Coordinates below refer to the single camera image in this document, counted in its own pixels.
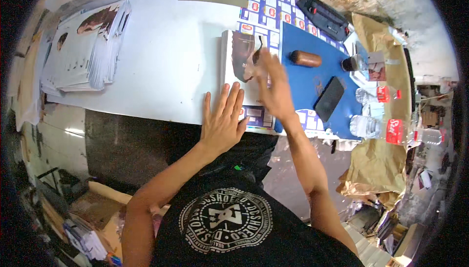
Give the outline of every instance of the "plastic bottle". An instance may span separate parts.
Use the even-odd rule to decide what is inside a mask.
[[[410,140],[438,145],[443,140],[441,132],[437,129],[414,129],[400,119],[378,120],[362,115],[352,117],[350,132],[366,139],[385,139],[395,145],[405,145]]]
[[[443,141],[443,136],[437,129],[418,128],[414,132],[414,141],[423,142],[430,145],[439,145]]]
[[[369,116],[355,115],[350,121],[352,135],[366,139],[385,139],[395,145],[407,144],[407,123],[400,119],[378,120]]]
[[[372,88],[358,88],[355,91],[355,98],[358,103],[389,103],[392,100],[401,98],[401,90],[391,86],[379,86]]]

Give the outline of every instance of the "white table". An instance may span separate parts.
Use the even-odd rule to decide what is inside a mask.
[[[219,93],[220,37],[236,29],[240,8],[178,0],[130,0],[114,82],[99,92],[48,101],[95,111],[202,123],[207,91]]]

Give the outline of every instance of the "black t-shirt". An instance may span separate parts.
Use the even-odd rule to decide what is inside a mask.
[[[152,266],[363,266],[254,183],[191,179],[171,200]]]

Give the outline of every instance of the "crumpled paper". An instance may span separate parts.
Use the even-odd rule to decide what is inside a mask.
[[[410,76],[402,45],[389,33],[387,25],[356,13],[352,14],[355,32],[368,52],[382,51],[386,62],[386,82],[401,90],[402,99],[396,105],[384,105],[384,119],[411,118]],[[344,196],[379,194],[387,210],[394,208],[406,187],[405,164],[407,148],[386,143],[385,140],[364,140],[352,150],[350,167],[339,178],[337,192]]]

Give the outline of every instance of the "dc shoes logo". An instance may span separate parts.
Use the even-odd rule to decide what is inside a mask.
[[[261,244],[272,231],[272,212],[259,195],[216,189],[184,207],[179,227],[194,250],[223,253]]]

